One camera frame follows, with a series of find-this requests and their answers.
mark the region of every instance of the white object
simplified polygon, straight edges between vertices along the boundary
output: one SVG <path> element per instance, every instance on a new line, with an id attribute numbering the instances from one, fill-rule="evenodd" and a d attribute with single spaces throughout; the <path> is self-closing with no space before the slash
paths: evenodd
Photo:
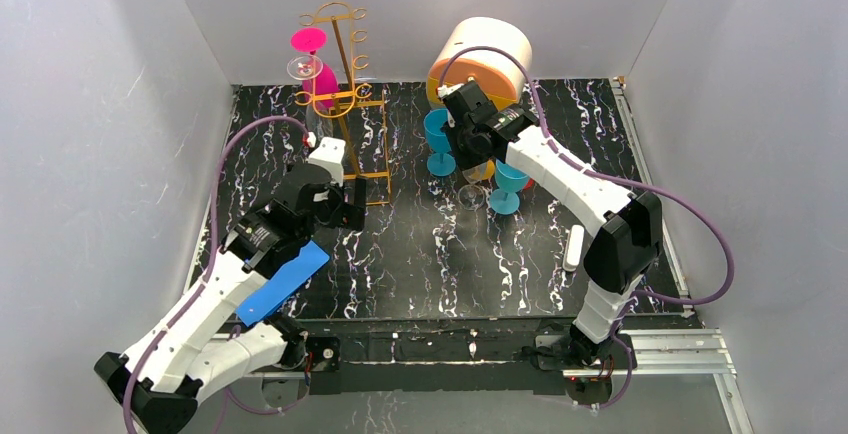
<path id="1" fill-rule="evenodd" d="M 439 96 L 439 99 L 441 100 L 441 99 L 444 99 L 445 96 L 447 96 L 448 94 L 454 92 L 455 90 L 459 89 L 460 87 L 462 87 L 464 85 L 465 85 L 464 83 L 463 84 L 454 84 L 452 86 L 441 85 L 441 86 L 436 88 L 436 94 Z"/>
<path id="2" fill-rule="evenodd" d="M 174 392 L 206 343 L 248 296 L 265 285 L 266 279 L 259 273 L 242 271 L 244 262 L 235 254 L 228 252 L 217 256 L 215 272 L 203 293 L 168 331 L 139 373 L 139 379 L 153 381 L 154 391 Z M 138 359 L 153 338 L 165 328 L 166 322 L 185 305 L 200 284 L 201 280 L 195 282 L 155 329 L 124 351 L 129 357 L 126 367 L 130 372 L 135 370 Z"/>
<path id="3" fill-rule="evenodd" d="M 639 285 L 642 276 L 636 276 L 627 286 L 624 293 L 609 292 L 601 286 L 589 281 L 589 290 L 583 298 L 583 307 L 577 313 L 574 325 L 595 344 L 600 344 L 609 337 L 612 325 L 619 317 L 621 309 L 630 300 L 633 290 Z"/>
<path id="4" fill-rule="evenodd" d="M 306 162 L 321 166 L 333 176 L 333 181 L 338 185 L 344 185 L 344 161 L 345 141 L 334 137 L 321 139 L 318 149 L 312 151 Z"/>
<path id="5" fill-rule="evenodd" d="M 568 239 L 565 241 L 565 259 L 562 261 L 563 269 L 568 272 L 576 271 L 577 266 L 580 265 L 585 234 L 586 230 L 578 224 L 571 226 L 571 230 L 568 232 Z"/>
<path id="6" fill-rule="evenodd" d="M 586 232 L 595 237 L 607 221 L 604 214 L 618 212 L 628 203 L 628 190 L 609 181 L 593 179 L 559 159 L 547 144 L 539 127 L 532 126 L 518 135 L 506 151 L 506 163 L 527 174 L 550 192 L 583 223 Z M 592 168 L 556 142 L 565 153 L 585 170 Z"/>
<path id="7" fill-rule="evenodd" d="M 197 403 L 260 367 L 278 364 L 286 344 L 280 331 L 264 322 L 227 342 L 210 344 L 186 371 L 188 377 L 203 381 Z"/>

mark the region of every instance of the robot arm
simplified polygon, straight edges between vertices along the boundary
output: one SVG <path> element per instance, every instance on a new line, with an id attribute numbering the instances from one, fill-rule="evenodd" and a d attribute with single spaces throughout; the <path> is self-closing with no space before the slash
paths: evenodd
<path id="1" fill-rule="evenodd" d="M 605 357 L 610 330 L 651 263 L 662 252 L 662 205 L 652 193 L 633 197 L 563 162 L 536 116 L 513 104 L 498 111 L 476 82 L 439 88 L 449 116 L 444 131 L 461 169 L 490 158 L 523 171 L 584 225 L 593 242 L 583 260 L 589 290 L 569 332 L 568 355 L 589 365 Z M 556 143 L 583 167 L 591 167 Z"/>
<path id="2" fill-rule="evenodd" d="M 298 256 L 319 226 L 362 230 L 365 179 L 356 180 L 353 202 L 347 203 L 344 152 L 344 141 L 324 138 L 307 164 L 290 169 L 273 199 L 257 202 L 242 217 L 220 252 L 213 253 L 216 268 L 200 296 L 143 366 L 138 365 L 142 353 L 201 288 L 202 278 L 142 339 L 122 354 L 107 352 L 98 360 L 94 369 L 119 403 L 130 373 L 140 369 L 131 408 L 147 432 L 179 432 L 217 390 L 260 367 L 301 361 L 296 353 L 303 353 L 306 331 L 280 314 L 223 345 L 209 341 L 245 299 Z"/>

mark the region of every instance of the cylindrical container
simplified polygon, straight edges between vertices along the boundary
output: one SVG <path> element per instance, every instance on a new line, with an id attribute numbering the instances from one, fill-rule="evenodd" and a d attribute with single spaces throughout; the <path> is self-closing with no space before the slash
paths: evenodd
<path id="1" fill-rule="evenodd" d="M 533 61 L 530 41 L 517 27 L 490 17 L 472 17 L 459 23 L 442 48 L 427 76 L 427 98 L 441 105 L 436 94 L 439 77 L 454 54 L 472 46 L 497 47 L 518 59 L 527 70 Z M 491 51 L 471 51 L 457 59 L 448 70 L 445 84 L 464 83 L 469 77 L 483 89 L 498 110 L 517 102 L 524 90 L 524 76 L 509 59 Z"/>

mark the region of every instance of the gray floor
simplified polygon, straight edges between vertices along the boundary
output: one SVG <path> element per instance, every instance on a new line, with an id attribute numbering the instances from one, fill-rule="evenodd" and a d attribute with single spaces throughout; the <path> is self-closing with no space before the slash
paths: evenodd
<path id="1" fill-rule="evenodd" d="M 288 383 L 282 399 L 294 399 Z M 234 385 L 250 406 L 263 407 L 261 382 Z M 711 375 L 635 376 L 627 395 L 615 406 L 593 415 L 524 392 L 373 392 L 307 397 L 283 417 L 257 416 L 230 404 L 220 434 L 483 434 L 483 433 L 729 433 Z M 185 433 L 212 432 L 222 397 L 206 401 Z"/>

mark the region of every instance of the white enclosure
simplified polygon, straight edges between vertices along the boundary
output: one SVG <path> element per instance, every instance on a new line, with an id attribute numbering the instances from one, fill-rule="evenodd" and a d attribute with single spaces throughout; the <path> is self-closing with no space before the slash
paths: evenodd
<path id="1" fill-rule="evenodd" d="M 721 327 L 757 432 L 844 432 L 848 0 L 669 0 L 628 97 L 654 181 L 729 235 Z M 721 283 L 709 232 L 669 216 L 695 295 Z"/>
<path id="2" fill-rule="evenodd" d="M 179 296 L 231 88 L 182 0 L 0 0 L 0 431 L 122 432 L 94 375 Z"/>
<path id="3" fill-rule="evenodd" d="M 368 9 L 362 52 L 372 67 L 363 76 L 420 81 L 453 28 L 473 16 L 520 26 L 544 53 L 533 61 L 540 77 L 623 75 L 666 0 L 186 0 L 227 79 L 245 85 L 291 84 L 285 65 L 298 16 L 330 1 Z"/>
<path id="4" fill-rule="evenodd" d="M 184 285 L 230 84 L 291 83 L 298 15 L 328 1 L 0 0 L 0 430 L 122 432 L 93 364 Z M 754 429 L 843 430 L 848 0 L 342 1 L 369 10 L 379 80 L 423 81 L 471 16 L 519 26 L 538 77 L 627 75 L 654 181 L 737 254 L 699 313 Z M 693 294 L 711 293 L 715 241 L 665 206 Z"/>

